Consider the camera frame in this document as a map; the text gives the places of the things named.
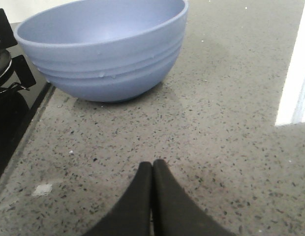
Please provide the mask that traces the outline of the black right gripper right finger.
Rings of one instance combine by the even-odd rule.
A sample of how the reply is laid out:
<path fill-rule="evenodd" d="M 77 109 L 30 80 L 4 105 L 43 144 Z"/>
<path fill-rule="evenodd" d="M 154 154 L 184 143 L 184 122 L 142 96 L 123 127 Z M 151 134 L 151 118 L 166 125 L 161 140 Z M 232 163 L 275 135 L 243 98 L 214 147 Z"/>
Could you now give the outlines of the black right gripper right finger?
<path fill-rule="evenodd" d="M 153 162 L 153 229 L 156 236 L 233 236 L 185 193 L 167 163 Z"/>

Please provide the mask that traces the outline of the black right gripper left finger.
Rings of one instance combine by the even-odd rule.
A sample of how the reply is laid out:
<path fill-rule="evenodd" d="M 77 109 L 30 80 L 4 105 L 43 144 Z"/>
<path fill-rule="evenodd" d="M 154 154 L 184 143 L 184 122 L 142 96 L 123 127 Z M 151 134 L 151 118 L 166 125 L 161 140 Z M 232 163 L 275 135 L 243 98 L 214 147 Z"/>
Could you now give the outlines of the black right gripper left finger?
<path fill-rule="evenodd" d="M 150 234 L 153 168 L 141 162 L 124 194 L 86 236 L 148 236 Z"/>

